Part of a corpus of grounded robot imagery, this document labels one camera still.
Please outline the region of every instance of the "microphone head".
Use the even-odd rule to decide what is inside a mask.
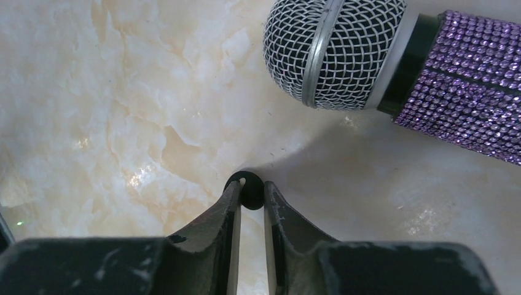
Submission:
[[[264,29],[270,75],[307,106],[363,109],[404,12],[403,0],[277,0]]]

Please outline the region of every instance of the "black round object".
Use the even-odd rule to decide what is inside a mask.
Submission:
[[[241,205],[250,210],[261,209],[262,206],[264,206],[264,182],[253,172],[235,172],[232,176],[230,176],[228,181],[226,181],[226,185],[224,186],[223,191],[225,191],[233,181],[240,181],[243,178],[245,183],[241,188],[240,193]]]

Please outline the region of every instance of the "purple microphone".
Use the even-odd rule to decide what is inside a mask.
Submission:
[[[377,108],[405,128],[521,165],[521,25],[402,0],[279,0],[275,82],[312,108]]]

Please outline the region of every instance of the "marble countertop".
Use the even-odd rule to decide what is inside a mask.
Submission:
[[[416,0],[521,22],[518,0]],[[308,109],[262,59],[273,0],[0,0],[0,205],[17,240],[168,235],[252,168],[342,240],[460,242],[521,289],[521,167]],[[245,211],[239,294],[267,292]]]

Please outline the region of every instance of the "marble surface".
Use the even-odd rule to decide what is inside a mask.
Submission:
[[[262,60],[273,0],[0,0],[0,204],[15,238],[168,235],[252,168],[342,240],[461,242],[521,289],[521,167],[308,109]],[[518,0],[417,0],[521,22]],[[239,294],[265,294],[262,212]]]

